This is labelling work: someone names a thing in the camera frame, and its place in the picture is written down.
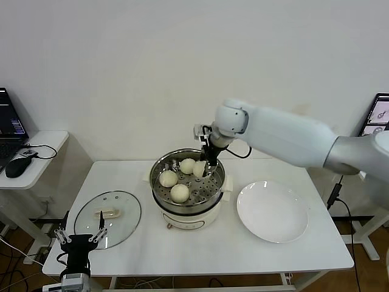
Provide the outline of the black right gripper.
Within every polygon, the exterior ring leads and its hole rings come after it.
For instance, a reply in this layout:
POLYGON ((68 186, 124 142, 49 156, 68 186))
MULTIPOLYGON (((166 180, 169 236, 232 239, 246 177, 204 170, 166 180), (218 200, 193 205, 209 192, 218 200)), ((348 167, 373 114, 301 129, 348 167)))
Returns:
POLYGON ((200 159, 205 162, 205 177, 212 176, 212 174, 218 168, 218 156, 225 150, 224 148, 217 147, 212 143, 204 144, 201 147, 200 159))

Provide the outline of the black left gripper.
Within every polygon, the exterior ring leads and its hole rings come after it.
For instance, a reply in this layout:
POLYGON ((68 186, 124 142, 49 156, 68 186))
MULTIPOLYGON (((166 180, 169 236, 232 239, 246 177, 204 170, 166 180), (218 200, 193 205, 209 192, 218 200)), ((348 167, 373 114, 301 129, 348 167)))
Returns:
POLYGON ((69 211, 59 223, 58 229, 54 230, 54 234, 60 243, 61 250, 64 255, 67 255, 66 271, 90 271, 91 264, 89 261, 89 253, 97 248, 97 243, 107 234, 108 229, 105 228, 105 219, 103 211, 99 213, 98 232, 92 234, 77 234, 68 235, 66 232, 67 219, 69 211))

